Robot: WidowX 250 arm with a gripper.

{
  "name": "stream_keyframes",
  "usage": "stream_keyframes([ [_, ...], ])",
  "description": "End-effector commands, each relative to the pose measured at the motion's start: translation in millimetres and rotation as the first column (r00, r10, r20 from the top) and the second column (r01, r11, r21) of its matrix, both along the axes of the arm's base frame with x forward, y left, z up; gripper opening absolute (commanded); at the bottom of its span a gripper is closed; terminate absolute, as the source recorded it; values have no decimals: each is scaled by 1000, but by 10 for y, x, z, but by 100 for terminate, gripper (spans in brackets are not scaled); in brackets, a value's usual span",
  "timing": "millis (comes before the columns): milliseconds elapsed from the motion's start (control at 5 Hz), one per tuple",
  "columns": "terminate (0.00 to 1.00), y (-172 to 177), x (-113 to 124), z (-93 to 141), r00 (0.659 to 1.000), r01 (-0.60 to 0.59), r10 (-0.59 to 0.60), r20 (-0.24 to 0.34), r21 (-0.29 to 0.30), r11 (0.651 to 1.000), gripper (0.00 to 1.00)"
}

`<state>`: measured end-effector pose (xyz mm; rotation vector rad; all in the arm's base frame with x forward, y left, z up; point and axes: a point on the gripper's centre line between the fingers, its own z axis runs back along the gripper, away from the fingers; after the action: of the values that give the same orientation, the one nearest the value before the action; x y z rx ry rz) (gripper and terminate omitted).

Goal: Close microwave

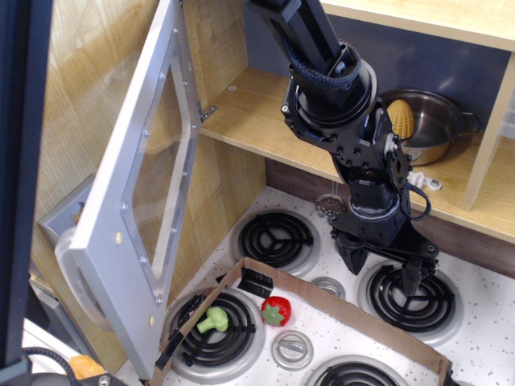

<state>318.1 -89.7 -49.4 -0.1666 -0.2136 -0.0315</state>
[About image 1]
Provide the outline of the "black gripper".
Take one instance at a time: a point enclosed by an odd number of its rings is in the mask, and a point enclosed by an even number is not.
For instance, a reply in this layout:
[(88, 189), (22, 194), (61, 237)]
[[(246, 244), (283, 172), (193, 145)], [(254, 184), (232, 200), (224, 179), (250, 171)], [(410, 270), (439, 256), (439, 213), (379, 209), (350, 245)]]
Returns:
[(340, 257), (354, 275), (360, 273), (369, 253), (405, 263), (402, 289), (405, 295), (413, 296), (424, 274), (436, 271), (439, 248), (400, 210), (380, 219), (362, 219), (348, 212), (330, 217), (330, 225)]

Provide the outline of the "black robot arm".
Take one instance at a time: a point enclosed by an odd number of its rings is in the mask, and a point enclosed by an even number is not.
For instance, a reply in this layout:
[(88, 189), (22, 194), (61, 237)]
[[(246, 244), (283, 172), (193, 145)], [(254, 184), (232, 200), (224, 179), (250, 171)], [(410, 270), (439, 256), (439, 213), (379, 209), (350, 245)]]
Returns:
[(414, 295), (435, 273), (438, 248), (415, 228), (409, 155), (377, 92), (371, 66), (336, 37), (318, 1), (252, 1), (290, 61), (282, 106), (294, 135), (326, 150), (350, 190), (329, 216), (345, 265), (359, 273), (370, 253), (402, 265), (401, 288)]

